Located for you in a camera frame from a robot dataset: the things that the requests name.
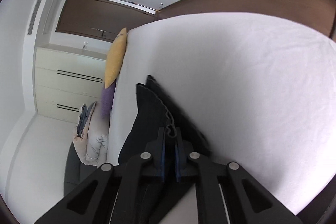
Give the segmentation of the yellow cushion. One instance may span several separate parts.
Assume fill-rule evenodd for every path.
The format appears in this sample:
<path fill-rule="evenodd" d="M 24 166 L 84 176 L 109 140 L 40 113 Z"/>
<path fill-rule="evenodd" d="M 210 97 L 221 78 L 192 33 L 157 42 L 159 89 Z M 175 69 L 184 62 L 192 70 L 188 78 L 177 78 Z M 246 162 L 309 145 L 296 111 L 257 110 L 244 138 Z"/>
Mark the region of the yellow cushion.
<path fill-rule="evenodd" d="M 127 29 L 123 28 L 113 41 L 106 56 L 104 85 L 107 89 L 118 77 L 127 46 Z"/>

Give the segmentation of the cream wardrobe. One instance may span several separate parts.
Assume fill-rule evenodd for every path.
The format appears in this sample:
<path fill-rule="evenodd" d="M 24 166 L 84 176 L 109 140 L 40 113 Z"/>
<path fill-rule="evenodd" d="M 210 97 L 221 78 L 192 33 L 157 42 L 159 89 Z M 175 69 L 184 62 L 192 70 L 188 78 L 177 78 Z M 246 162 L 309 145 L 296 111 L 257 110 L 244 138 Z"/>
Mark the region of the cream wardrobe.
<path fill-rule="evenodd" d="M 106 55 L 50 44 L 35 53 L 35 102 L 45 117 L 75 123 L 80 107 L 100 99 Z"/>

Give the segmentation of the folded beige grey duvet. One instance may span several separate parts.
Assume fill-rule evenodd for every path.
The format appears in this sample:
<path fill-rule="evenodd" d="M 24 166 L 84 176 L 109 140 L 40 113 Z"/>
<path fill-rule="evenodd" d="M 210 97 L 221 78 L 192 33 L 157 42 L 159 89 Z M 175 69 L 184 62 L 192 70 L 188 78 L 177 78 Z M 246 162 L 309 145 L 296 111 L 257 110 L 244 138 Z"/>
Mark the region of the folded beige grey duvet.
<path fill-rule="evenodd" d="M 84 126 L 82 137 L 73 132 L 73 145 L 81 162 L 99 166 L 106 162 L 108 152 L 109 118 L 101 116 L 101 104 L 96 102 L 94 110 Z"/>

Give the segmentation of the folded blue garment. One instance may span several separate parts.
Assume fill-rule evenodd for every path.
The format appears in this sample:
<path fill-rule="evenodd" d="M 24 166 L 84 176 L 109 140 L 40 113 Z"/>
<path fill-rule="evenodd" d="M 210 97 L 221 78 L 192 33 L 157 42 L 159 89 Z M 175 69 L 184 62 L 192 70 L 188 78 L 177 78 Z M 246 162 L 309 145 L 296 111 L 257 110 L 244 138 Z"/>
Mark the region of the folded blue garment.
<path fill-rule="evenodd" d="M 76 132 L 78 137 L 82 137 L 84 126 L 89 118 L 90 113 L 95 109 L 96 102 L 93 102 L 91 105 L 87 106 L 85 103 L 80 107 L 78 119 L 77 119 L 77 126 Z"/>

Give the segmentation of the dark grey headboard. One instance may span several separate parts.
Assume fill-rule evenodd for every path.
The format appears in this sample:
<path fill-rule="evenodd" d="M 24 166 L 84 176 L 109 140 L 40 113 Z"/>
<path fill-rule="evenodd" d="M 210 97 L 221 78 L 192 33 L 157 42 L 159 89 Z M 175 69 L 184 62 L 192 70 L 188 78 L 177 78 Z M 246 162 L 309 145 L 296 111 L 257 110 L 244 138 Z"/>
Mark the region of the dark grey headboard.
<path fill-rule="evenodd" d="M 96 169 L 101 169 L 102 166 L 109 166 L 110 170 L 113 168 L 110 163 L 99 166 L 83 164 L 77 155 L 74 144 L 71 143 L 64 173 L 64 198 L 67 198 L 69 201 L 70 198 L 68 198 L 68 195 Z"/>

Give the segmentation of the brown door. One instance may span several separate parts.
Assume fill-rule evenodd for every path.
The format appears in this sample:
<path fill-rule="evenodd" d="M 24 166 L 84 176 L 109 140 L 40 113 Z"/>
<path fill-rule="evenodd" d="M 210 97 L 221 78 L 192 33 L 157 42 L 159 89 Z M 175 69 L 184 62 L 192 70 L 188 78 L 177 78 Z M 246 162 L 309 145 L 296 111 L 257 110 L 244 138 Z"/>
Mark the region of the brown door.
<path fill-rule="evenodd" d="M 123 29 L 155 21 L 155 15 L 107 0 L 66 0 L 56 32 L 112 42 Z"/>

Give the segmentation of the black denim pants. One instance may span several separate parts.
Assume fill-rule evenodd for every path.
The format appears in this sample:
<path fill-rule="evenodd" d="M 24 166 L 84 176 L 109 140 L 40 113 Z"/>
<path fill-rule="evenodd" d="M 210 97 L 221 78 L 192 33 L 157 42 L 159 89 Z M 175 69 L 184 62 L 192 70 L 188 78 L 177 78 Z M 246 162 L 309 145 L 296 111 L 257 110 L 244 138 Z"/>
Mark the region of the black denim pants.
<path fill-rule="evenodd" d="M 136 85 L 136 100 L 138 113 L 119 153 L 120 165 L 145 152 L 147 143 L 157 140 L 160 128 L 179 131 L 188 152 L 211 156 L 205 135 L 189 121 L 153 76 L 148 75 L 145 84 Z M 192 187 L 189 181 L 149 184 L 143 191 L 139 223 L 160 223 Z"/>

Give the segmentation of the purple cushion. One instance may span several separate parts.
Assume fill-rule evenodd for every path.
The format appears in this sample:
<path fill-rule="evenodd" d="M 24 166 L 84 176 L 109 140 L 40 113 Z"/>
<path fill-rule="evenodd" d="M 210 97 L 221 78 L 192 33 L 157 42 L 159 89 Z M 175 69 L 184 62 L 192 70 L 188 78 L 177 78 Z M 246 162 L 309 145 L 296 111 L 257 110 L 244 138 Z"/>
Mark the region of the purple cushion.
<path fill-rule="evenodd" d="M 106 118 L 110 115 L 113 106 L 114 93 L 116 88 L 116 81 L 114 81 L 108 88 L 102 89 L 101 94 L 101 116 Z"/>

